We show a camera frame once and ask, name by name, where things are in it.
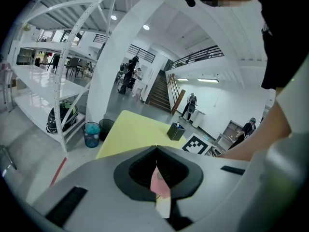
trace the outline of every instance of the trash can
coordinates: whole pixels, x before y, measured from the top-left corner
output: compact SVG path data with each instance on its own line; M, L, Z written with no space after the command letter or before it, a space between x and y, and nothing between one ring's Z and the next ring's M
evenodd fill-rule
M169 136L170 140L179 141L181 139L182 135L185 132L185 128L183 128L181 125L177 126L176 123L172 123L170 126L167 135Z
M94 148L98 146L99 135L100 135L100 125L95 122L88 122L84 124L84 140L85 144L89 148Z
M110 132L112 126L114 125L114 121L110 119L102 119L100 122L101 132L100 132L100 140L104 141Z

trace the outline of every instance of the mesh wastebasket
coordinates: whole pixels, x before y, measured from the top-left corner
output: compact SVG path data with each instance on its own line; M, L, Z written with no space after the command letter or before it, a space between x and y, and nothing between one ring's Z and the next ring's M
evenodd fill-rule
M100 131L98 123L88 122L84 124L84 139L87 147L94 148L98 146Z
M100 122L101 132L100 132L100 140L104 141L110 132L112 126L114 125L114 121L110 119L102 119Z

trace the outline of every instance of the pink cloth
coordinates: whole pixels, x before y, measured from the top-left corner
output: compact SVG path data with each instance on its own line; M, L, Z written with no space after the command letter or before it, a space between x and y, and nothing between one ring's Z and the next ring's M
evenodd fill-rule
M159 170L156 167L153 176L151 177L150 190L166 199L170 197L170 189L164 179L158 179L158 172Z

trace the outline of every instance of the black metal railing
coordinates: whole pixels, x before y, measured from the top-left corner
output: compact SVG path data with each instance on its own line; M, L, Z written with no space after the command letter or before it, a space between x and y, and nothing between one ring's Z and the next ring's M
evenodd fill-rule
M190 64L193 62L198 62L198 61L210 59L210 58L217 58L221 56L224 56L223 52L220 50L220 48L217 45L215 45L212 47L208 47L204 50L200 50L198 52L192 53L186 57L183 57L171 63L171 69L174 69L174 68L186 65L186 64Z
M93 42L97 42L97 43L101 43L103 44L105 42L105 35L102 35L102 34L96 34ZM129 49L127 50L128 53L131 53L135 56L138 56L139 58L142 58L148 62L153 62L154 61L154 58L155 58L155 55L150 53L150 52L147 52L145 51L144 49L141 49L139 48L138 46L136 45L130 45Z

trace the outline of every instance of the pillar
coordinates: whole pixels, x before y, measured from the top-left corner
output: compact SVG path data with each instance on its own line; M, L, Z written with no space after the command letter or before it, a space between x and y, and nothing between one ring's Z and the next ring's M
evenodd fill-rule
M98 59L89 89L86 122L99 122L106 113L116 74L142 26L165 0L140 0L118 23Z

